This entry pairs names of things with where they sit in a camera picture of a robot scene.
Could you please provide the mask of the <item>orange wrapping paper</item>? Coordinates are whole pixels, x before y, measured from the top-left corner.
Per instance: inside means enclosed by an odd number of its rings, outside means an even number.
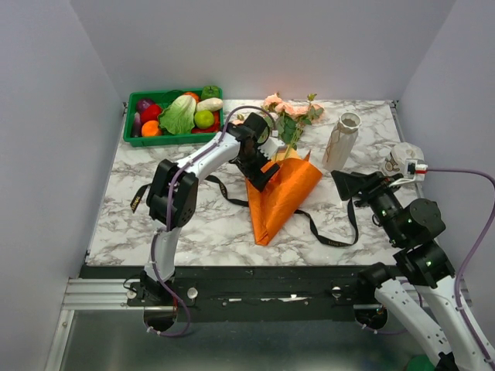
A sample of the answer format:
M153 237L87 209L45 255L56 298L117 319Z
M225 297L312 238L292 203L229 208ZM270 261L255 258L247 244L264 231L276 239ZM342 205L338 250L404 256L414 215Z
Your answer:
M262 191L249 181L245 182L257 245L269 245L322 178L323 174L309 161L309 157L300 157L294 149L290 149L288 154L279 151L262 168L266 172L272 165L279 166Z

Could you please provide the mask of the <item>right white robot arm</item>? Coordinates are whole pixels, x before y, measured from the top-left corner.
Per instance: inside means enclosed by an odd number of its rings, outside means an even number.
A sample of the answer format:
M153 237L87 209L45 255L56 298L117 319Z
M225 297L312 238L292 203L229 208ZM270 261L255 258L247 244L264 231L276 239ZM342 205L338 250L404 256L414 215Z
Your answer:
M492 370L494 347L483 334L460 289L462 272L455 270L436 243L446 225L437 203L419 198L402 206L395 196L400 186L418 182L427 165L410 165L405 174L360 174L333 170L343 201L373 211L393 247L396 266L428 305L425 312L382 263L360 272L357 297L378 301L411 334L437 370Z

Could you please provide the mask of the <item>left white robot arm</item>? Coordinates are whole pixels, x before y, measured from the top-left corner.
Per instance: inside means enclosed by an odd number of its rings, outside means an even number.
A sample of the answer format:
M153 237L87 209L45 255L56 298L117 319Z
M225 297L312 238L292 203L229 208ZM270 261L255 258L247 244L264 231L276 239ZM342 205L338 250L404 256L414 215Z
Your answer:
M155 223L148 262L140 276L151 303L164 305L174 298L178 304L185 304L167 281L175 273L179 235L196 210L199 184L223 164L231 163L261 191L279 170L278 165L264 167L284 147L282 140L271 136L266 120L251 113L243 124L225 124L191 155L177 162L165 159L159 163L152 182L142 186L131 201L135 211L147 193L146 206Z

